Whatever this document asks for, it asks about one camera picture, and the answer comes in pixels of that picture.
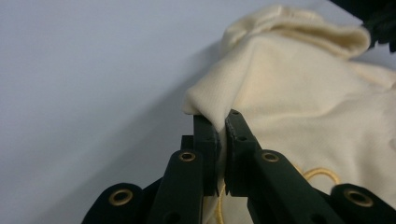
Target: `gray background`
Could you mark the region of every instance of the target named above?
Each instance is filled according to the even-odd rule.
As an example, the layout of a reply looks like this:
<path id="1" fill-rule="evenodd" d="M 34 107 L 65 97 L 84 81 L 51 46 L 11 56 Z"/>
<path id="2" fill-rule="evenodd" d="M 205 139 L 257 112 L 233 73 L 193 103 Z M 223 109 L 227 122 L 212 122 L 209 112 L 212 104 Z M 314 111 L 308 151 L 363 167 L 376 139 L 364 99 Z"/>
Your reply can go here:
<path id="1" fill-rule="evenodd" d="M 279 3 L 360 24 L 325 0 L 1 1 L 1 223 L 79 223 L 105 188 L 158 179 L 223 30 Z M 382 47 L 358 60 L 395 59 Z"/>

